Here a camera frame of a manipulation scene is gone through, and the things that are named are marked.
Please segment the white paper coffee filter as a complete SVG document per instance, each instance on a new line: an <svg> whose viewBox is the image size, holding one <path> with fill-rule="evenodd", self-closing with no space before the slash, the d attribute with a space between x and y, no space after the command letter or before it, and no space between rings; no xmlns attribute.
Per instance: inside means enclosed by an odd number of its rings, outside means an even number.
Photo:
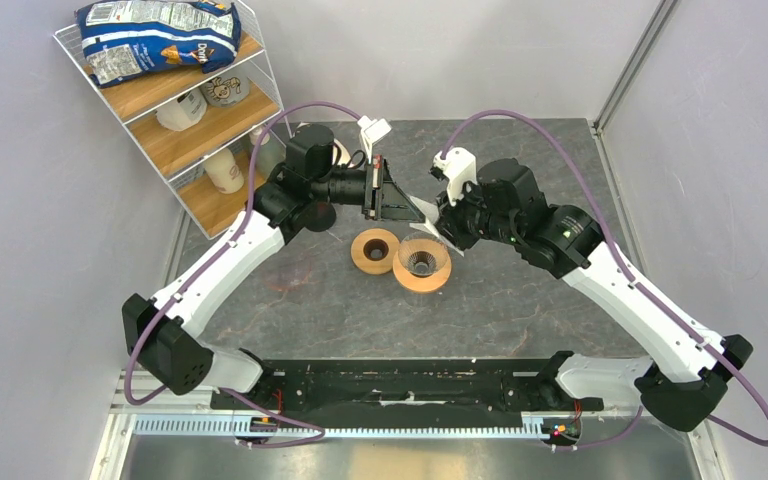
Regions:
<svg viewBox="0 0 768 480"><path fill-rule="evenodd" d="M464 252L457 248L452 242L446 239L436 227L436 222L440 218L438 208L435 204L422 200L416 196L409 195L410 202L420 211L424 220L422 222L410 222L409 226L417 231L428 233L443 243L449 250L456 252L461 257Z"/></svg>

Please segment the clear glass dripper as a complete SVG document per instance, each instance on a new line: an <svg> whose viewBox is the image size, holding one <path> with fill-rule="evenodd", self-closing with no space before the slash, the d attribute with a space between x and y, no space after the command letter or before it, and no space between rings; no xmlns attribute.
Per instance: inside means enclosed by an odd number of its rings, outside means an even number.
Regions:
<svg viewBox="0 0 768 480"><path fill-rule="evenodd" d="M402 239L397 253L398 264L415 277L427 278L447 267L447 247L435 236L417 232Z"/></svg>

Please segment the orange white filter box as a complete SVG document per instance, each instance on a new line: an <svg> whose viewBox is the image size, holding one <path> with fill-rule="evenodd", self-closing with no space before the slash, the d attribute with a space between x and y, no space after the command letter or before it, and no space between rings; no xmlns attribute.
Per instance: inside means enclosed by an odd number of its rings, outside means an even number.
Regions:
<svg viewBox="0 0 768 480"><path fill-rule="evenodd" d="M295 129L291 141L294 144L298 144L298 150L307 146L319 146L317 151L319 155L314 160L309 160L307 165L324 166L324 151L326 148L324 145L328 143L330 147L329 156L329 168L330 169L354 169L357 167L353 163L354 155L350 154L347 148L336 138L333 130L323 124L318 123L300 123Z"/></svg>

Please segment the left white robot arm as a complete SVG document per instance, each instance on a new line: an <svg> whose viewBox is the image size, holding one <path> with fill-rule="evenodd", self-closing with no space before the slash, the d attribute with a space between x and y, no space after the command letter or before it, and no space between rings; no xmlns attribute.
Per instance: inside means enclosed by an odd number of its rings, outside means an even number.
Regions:
<svg viewBox="0 0 768 480"><path fill-rule="evenodd" d="M181 277L150 298L122 306L130 358L175 395L206 384L235 390L250 408L267 405L274 383L260 360L243 349L202 340L216 310L265 260L300 231L325 231L335 205L354 205L373 221L422 225L427 217L393 181L386 160L367 155L358 167L333 161L335 137L308 124L290 138L285 159L213 246Z"/></svg>

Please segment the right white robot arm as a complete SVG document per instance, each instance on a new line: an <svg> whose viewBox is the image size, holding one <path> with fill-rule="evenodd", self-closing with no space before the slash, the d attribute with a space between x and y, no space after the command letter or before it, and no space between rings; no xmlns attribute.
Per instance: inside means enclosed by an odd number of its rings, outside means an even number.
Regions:
<svg viewBox="0 0 768 480"><path fill-rule="evenodd" d="M733 377L725 363L741 369L753 352L744 337L722 336L663 298L592 216L548 204L533 172L517 160L478 168L470 153L457 150L434 159L430 172L447 183L436 199L434 227L450 246L512 246L529 265L593 301L646 352L630 359L554 355L537 382L545 406L561 409L574 399L641 405L683 432L709 417Z"/></svg>

